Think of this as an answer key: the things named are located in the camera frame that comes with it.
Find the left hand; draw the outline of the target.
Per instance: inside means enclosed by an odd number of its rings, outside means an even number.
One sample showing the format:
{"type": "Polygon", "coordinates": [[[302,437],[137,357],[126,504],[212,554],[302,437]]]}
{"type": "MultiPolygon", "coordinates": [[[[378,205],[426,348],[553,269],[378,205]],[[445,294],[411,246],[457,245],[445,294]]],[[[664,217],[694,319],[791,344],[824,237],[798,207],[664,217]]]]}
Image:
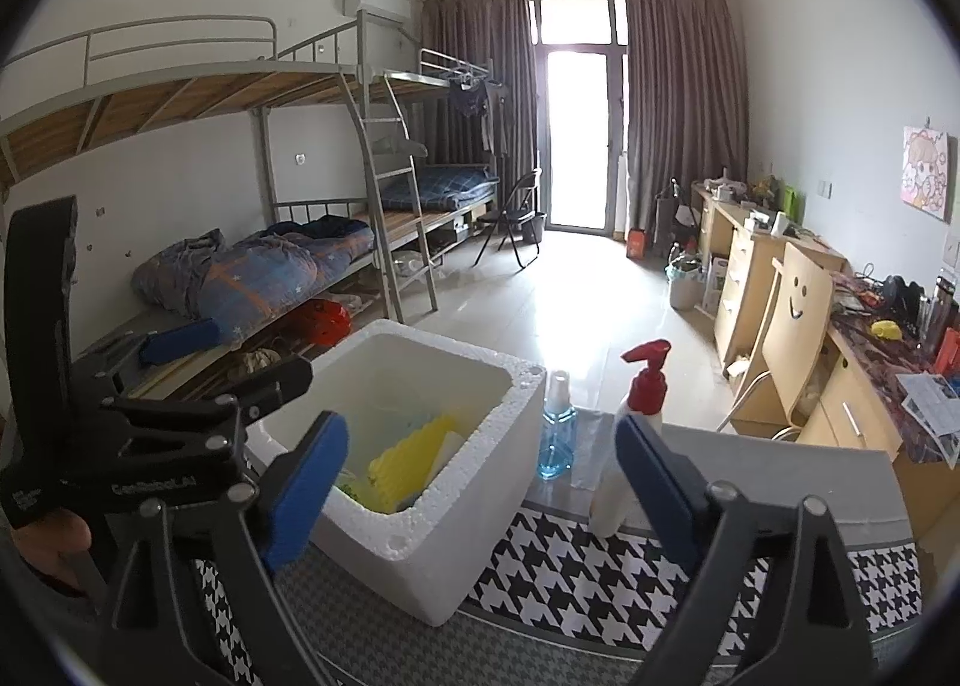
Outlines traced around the left hand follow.
{"type": "Polygon", "coordinates": [[[29,566],[67,587],[82,584],[68,560],[83,555],[91,546],[91,532],[82,517],[68,510],[55,510],[39,522],[11,533],[14,546],[29,566]]]}

